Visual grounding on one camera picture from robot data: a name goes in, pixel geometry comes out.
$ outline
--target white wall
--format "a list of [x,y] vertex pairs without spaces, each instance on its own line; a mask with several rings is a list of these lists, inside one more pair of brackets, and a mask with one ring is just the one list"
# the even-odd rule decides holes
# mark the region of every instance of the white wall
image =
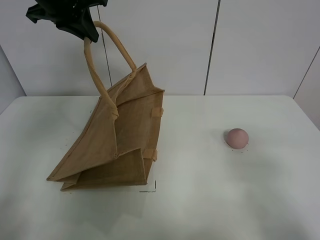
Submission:
[[320,129],[320,53],[318,52],[294,100]]
[[293,97],[320,44],[319,0],[221,0],[207,95]]
[[[84,57],[84,42],[48,20],[31,22],[34,0],[1,0],[0,43],[28,96],[98,95]],[[91,15],[99,20],[97,7]],[[97,72],[110,87],[102,39],[92,44]]]
[[25,92],[0,46],[0,114],[21,96],[25,96]]
[[[101,20],[169,95],[203,95],[218,0],[110,0]],[[130,72],[106,37],[111,80]]]

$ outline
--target bag handle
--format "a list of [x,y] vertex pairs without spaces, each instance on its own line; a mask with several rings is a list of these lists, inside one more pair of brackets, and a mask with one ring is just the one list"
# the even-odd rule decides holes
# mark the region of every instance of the bag handle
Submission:
[[[115,46],[119,49],[121,55],[124,57],[125,61],[128,63],[128,65],[132,70],[132,73],[127,77],[127,79],[123,82],[123,85],[115,93],[115,96],[118,96],[118,94],[121,93],[129,85],[132,79],[136,76],[137,67],[134,61],[131,59],[125,47],[122,45],[118,37],[114,34],[114,32],[103,22],[94,21],[93,23],[96,28],[100,28],[106,34],[108,34],[108,36],[111,38]],[[109,105],[113,119],[114,120],[117,119],[117,117],[119,116],[117,106],[110,98],[107,90],[105,89],[104,84],[101,82],[101,79],[96,72],[95,65],[92,59],[92,54],[91,54],[91,40],[87,37],[84,38],[84,56],[85,56],[86,64],[88,65],[88,68],[89,68],[90,75],[92,77],[92,80],[96,88],[101,94],[101,97],[105,99],[105,101]]]

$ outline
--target white table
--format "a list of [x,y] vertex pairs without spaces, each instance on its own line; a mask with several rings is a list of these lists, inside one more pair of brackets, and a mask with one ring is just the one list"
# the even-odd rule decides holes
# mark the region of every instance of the white table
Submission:
[[46,177],[97,99],[20,97],[0,115],[1,240],[320,239],[320,132],[291,98],[165,96],[156,192],[61,192]]

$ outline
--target pink ball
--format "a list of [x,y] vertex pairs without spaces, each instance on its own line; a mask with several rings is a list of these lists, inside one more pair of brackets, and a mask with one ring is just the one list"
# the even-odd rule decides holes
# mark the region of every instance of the pink ball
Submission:
[[249,142],[249,135],[243,129],[234,128],[227,134],[226,142],[233,149],[243,149]]

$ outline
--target jute bag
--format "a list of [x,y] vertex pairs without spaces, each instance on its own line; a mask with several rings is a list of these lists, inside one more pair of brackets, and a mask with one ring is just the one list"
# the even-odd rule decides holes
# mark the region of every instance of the jute bag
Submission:
[[137,69],[117,36],[103,29],[132,72],[108,91],[95,71],[88,38],[84,55],[99,98],[83,132],[47,178],[62,182],[62,191],[109,186],[146,185],[163,114],[164,90],[153,85],[146,64]]

